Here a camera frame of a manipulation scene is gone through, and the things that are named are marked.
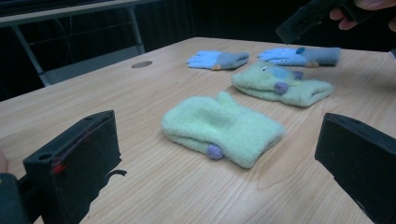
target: mitten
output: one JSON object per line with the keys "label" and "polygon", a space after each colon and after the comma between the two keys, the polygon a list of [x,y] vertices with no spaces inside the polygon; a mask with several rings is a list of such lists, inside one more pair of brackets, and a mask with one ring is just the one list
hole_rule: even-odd
{"label": "mitten", "polygon": [[332,85],[317,80],[303,80],[301,72],[267,62],[257,62],[232,77],[240,91],[264,100],[287,105],[310,106],[332,93]]}
{"label": "mitten", "polygon": [[175,143],[244,168],[251,168],[285,132],[282,125],[239,105],[225,91],[216,99],[195,96],[181,102],[163,116],[162,129]]}
{"label": "mitten", "polygon": [[261,61],[277,65],[319,67],[334,66],[340,58],[339,48],[325,49],[268,49],[259,54]]}
{"label": "mitten", "polygon": [[227,53],[214,50],[201,50],[187,60],[190,68],[211,70],[232,69],[248,62],[248,53]]}

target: person's thumb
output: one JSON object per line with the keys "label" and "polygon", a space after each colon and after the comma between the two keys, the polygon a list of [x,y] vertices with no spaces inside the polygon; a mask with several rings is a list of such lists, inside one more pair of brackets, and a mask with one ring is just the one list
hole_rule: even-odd
{"label": "person's thumb", "polygon": [[379,10],[387,7],[395,7],[396,0],[355,0],[355,4],[366,10]]}

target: table surface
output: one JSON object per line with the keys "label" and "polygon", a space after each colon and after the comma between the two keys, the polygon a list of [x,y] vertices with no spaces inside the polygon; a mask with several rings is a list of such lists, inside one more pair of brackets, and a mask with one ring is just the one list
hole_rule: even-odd
{"label": "table surface", "polygon": [[[308,108],[248,96],[231,76],[280,44],[192,38],[0,103],[0,148],[17,178],[22,160],[74,123],[114,110],[122,162],[82,223],[372,223],[314,159],[325,113],[358,119],[396,137],[396,62],[386,52],[342,49],[335,67],[291,69],[327,81],[334,93]],[[191,69],[201,49],[248,51],[236,70]],[[132,68],[151,61],[152,65]],[[169,141],[163,114],[192,96],[229,92],[285,126],[252,169]]]}
{"label": "table surface", "polygon": [[20,25],[24,23],[44,21],[53,18],[75,16],[95,11],[108,10],[117,7],[130,7],[139,4],[156,2],[159,0],[113,0],[101,3],[86,4],[76,7],[62,7],[37,12],[23,13],[19,15],[0,17],[0,28]]}

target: blue glove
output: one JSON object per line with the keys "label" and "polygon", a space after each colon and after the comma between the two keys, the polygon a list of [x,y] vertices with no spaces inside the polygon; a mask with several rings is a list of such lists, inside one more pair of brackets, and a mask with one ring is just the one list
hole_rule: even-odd
{"label": "blue glove", "polygon": [[205,68],[218,71],[233,69],[248,62],[248,53],[228,53],[214,50],[201,50],[187,60],[190,68]]}
{"label": "blue glove", "polygon": [[268,49],[259,54],[261,61],[286,66],[335,66],[340,58],[339,48],[325,49]]}

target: dark background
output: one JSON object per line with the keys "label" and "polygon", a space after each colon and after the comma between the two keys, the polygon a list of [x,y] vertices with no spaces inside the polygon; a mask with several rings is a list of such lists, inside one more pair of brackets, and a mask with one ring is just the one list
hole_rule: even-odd
{"label": "dark background", "polygon": [[[135,9],[146,51],[194,36],[281,43],[275,29],[309,1],[162,0]],[[349,31],[326,19],[293,44],[390,51],[396,34],[388,22],[395,7]],[[135,44],[125,8],[20,26],[44,71]],[[0,28],[0,101],[43,88],[11,28]]]}

